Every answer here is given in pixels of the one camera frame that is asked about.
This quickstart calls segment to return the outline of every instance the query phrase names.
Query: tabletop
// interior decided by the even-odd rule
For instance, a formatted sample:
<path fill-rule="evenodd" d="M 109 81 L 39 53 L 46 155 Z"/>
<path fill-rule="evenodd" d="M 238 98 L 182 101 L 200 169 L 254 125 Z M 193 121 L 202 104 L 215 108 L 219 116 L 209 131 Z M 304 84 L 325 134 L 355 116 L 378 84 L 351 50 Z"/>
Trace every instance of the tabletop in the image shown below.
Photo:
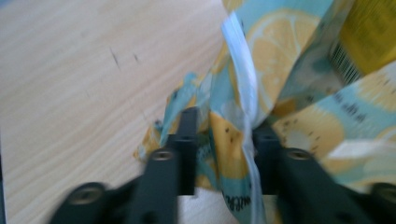
<path fill-rule="evenodd" d="M 0 135 L 7 223 L 46 223 L 72 188 L 138 176 L 132 156 L 166 96 L 222 42 L 220 0 L 0 5 Z M 220 194 L 182 198 L 181 223 L 235 223 Z"/>

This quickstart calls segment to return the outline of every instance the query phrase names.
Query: wooden table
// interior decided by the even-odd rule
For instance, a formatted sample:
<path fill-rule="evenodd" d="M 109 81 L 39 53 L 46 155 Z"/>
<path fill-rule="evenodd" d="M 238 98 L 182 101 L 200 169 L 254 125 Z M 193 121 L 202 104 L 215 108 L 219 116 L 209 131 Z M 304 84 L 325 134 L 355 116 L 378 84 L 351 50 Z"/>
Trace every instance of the wooden table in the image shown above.
<path fill-rule="evenodd" d="M 11 1 L 0 8 L 0 129 L 9 224 L 45 223 L 73 187 L 137 176 L 165 98 L 219 52 L 220 0 Z M 182 223 L 232 223 L 221 196 Z"/>

